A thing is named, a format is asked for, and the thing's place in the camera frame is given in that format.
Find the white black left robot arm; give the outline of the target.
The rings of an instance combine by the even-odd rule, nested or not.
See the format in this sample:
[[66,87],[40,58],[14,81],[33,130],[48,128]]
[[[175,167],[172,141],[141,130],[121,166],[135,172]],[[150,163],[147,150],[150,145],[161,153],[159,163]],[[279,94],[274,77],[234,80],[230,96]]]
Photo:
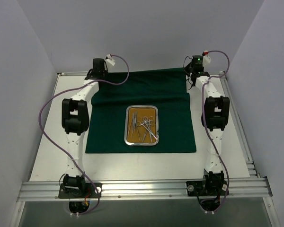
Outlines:
[[103,79],[108,73],[105,59],[93,59],[83,85],[76,93],[62,101],[62,127],[67,138],[68,161],[66,174],[71,177],[81,176],[83,167],[83,140],[89,128],[88,102],[99,91],[96,79]]

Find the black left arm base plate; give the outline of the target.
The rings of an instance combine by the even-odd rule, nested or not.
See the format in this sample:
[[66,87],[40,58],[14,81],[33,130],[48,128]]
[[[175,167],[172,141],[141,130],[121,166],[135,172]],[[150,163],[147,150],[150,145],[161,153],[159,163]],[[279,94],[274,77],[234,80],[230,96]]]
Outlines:
[[87,199],[100,198],[102,191],[102,183],[87,182],[84,176],[72,177],[68,174],[62,176],[59,180],[59,199]]

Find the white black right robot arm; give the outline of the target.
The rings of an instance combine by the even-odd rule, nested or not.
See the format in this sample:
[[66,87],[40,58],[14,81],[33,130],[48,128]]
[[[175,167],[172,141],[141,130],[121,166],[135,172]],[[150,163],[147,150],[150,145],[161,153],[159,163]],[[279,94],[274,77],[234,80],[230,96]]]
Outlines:
[[222,95],[211,82],[215,76],[210,76],[204,70],[204,64],[210,62],[208,51],[202,55],[194,55],[191,63],[185,67],[192,85],[201,92],[201,124],[209,138],[205,172],[220,174],[223,171],[221,161],[222,136],[229,121],[230,99]]

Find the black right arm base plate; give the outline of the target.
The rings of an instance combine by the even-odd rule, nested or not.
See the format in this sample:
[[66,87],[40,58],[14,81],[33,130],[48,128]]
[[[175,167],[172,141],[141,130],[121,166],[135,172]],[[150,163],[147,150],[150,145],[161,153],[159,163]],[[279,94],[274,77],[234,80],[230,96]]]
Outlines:
[[226,187],[223,171],[217,174],[205,171],[202,180],[186,181],[187,195],[194,197],[229,195]]

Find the dark green surgical cloth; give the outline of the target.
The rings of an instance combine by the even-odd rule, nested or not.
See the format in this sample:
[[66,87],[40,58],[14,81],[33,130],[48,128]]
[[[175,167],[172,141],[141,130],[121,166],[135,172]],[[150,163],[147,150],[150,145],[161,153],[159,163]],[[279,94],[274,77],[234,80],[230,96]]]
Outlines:
[[[87,154],[195,153],[190,95],[181,68],[109,73],[92,97]],[[159,142],[155,146],[129,146],[124,141],[126,109],[153,105],[159,112]]]

